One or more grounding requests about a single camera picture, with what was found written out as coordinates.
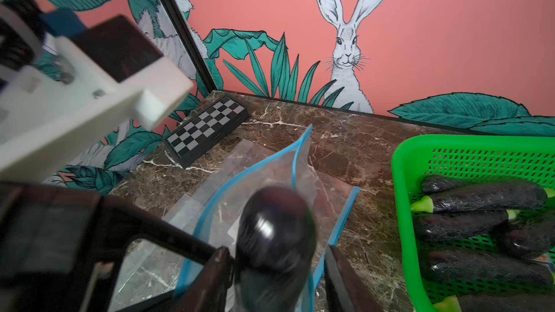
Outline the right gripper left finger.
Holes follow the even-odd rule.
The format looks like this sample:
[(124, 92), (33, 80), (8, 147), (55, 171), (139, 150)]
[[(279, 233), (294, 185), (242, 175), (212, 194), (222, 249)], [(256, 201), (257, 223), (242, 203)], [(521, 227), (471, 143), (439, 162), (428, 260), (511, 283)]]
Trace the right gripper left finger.
[(233, 258), (228, 248), (218, 248), (184, 294), (173, 304), (173, 311), (225, 311), (232, 267)]

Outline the clear zip bag blue zipper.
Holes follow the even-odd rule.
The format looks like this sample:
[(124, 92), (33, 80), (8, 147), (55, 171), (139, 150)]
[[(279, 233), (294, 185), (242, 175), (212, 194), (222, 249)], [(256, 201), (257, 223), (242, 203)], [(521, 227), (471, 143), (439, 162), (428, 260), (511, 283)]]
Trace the clear zip bag blue zipper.
[[(308, 204), (317, 230), (317, 247), (312, 260), (311, 276), (296, 304), (297, 311), (315, 309), (316, 288), (325, 269), (325, 249), (328, 245), (333, 246), (328, 240), (319, 239), (320, 226), (314, 214), (317, 170), (309, 162), (311, 134), (312, 127), (307, 127), (293, 144), (260, 160), (226, 182), (200, 214), (193, 232), (185, 231), (207, 244), (214, 247), (225, 246), (234, 252), (239, 218), (247, 200), (254, 192), (267, 186), (297, 190)], [(353, 186), (350, 196), (356, 198), (360, 191), (360, 188)]]

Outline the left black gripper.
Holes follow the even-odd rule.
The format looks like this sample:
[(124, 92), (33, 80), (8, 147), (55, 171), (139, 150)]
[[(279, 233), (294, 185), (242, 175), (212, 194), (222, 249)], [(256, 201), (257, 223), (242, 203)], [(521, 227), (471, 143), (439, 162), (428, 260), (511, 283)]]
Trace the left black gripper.
[(128, 246), (200, 264), (215, 249), (118, 196), (1, 184), (1, 310), (106, 311)]

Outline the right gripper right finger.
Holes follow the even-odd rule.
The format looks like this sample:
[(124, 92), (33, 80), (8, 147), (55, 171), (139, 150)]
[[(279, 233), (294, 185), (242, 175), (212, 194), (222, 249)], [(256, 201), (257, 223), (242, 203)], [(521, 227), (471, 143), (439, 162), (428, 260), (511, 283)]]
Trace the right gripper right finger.
[(325, 250), (325, 290), (328, 311), (383, 312), (348, 260), (332, 245)]

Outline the dark purple eggplant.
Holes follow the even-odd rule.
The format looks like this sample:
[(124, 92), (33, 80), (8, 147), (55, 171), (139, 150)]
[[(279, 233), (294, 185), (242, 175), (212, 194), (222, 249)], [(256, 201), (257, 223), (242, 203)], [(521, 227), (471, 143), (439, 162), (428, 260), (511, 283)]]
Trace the dark purple eggplant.
[(255, 192), (240, 217), (234, 263), (235, 311), (294, 311), (317, 247), (311, 210), (293, 189)]

